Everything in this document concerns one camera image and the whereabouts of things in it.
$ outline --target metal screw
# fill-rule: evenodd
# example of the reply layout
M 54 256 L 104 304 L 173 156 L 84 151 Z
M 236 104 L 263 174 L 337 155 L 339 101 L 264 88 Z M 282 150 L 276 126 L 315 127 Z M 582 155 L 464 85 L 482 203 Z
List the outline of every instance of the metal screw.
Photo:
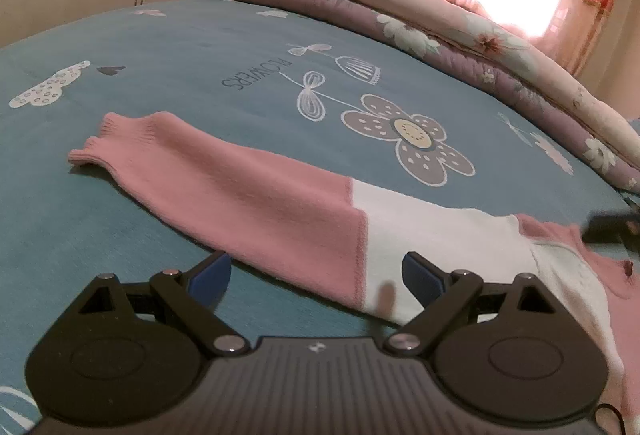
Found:
M 389 346 L 401 351 L 412 351 L 420 346 L 420 339 L 413 334 L 394 334 L 388 339 Z
M 471 274 L 471 271 L 467 271 L 466 269 L 456 269 L 455 271 L 451 272 L 451 279 L 452 279 L 453 283 L 455 283 L 460 278 L 462 278 L 463 276 L 466 276 L 468 274 Z
M 244 349 L 246 343 L 240 336 L 226 335 L 216 338 L 213 346 L 220 352 L 238 352 Z

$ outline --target black object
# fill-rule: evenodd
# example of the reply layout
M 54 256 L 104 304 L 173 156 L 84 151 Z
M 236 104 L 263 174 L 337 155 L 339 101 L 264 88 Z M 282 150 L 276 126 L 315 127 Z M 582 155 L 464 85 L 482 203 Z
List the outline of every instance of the black object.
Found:
M 582 241 L 584 243 L 622 243 L 627 251 L 636 253 L 640 258 L 640 213 L 635 208 L 632 209 L 633 211 L 628 213 L 592 216 L 582 231 Z M 626 277 L 631 278 L 633 273 L 633 263 L 625 260 Z
M 144 284 L 96 277 L 27 361 L 44 416 L 31 433 L 604 433 L 592 419 L 605 358 L 533 275 L 484 283 L 408 253 L 402 277 L 425 309 L 384 342 L 266 337 L 251 349 L 207 309 L 230 264 L 216 253 Z
M 626 435 L 625 420 L 622 418 L 622 414 L 619 412 L 619 410 L 615 406 L 613 406 L 612 404 L 609 404 L 608 402 L 603 402 L 602 404 L 599 404 L 596 407 L 596 412 L 593 414 L 594 419 L 595 419 L 595 414 L 600 410 L 609 410 L 610 412 L 613 412 L 613 415 L 616 416 L 616 419 L 618 419 L 618 424 L 620 425 L 620 435 Z

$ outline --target sweater sleeve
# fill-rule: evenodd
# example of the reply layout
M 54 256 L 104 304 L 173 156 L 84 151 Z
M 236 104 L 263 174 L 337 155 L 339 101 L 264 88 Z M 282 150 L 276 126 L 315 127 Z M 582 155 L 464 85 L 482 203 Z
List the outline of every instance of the sweater sleeve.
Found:
M 71 163 L 98 164 L 166 224 L 257 269 L 361 309 L 366 217 L 351 179 L 231 144 L 169 112 L 107 114 Z

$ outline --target blue bedsheet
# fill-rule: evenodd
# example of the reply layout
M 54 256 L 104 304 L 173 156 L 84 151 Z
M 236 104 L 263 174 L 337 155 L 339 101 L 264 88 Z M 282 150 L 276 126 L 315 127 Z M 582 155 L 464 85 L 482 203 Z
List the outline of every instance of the blue bedsheet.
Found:
M 444 206 L 562 224 L 626 209 L 591 168 L 484 92 L 384 44 L 269 8 L 181 0 L 114 11 L 6 47 L 0 73 L 0 405 L 31 420 L 35 408 L 13 391 L 27 392 L 26 356 L 95 274 L 141 281 L 207 253 L 104 171 L 71 169 L 69 150 L 107 112 L 169 110 L 226 141 Z M 474 174 L 447 168 L 446 183 L 429 186 L 394 143 L 347 127 L 342 113 L 362 108 L 365 94 L 435 120 Z M 250 339 L 362 335 L 376 323 L 241 268 L 218 313 Z M 0 425 L 20 430 L 1 410 Z

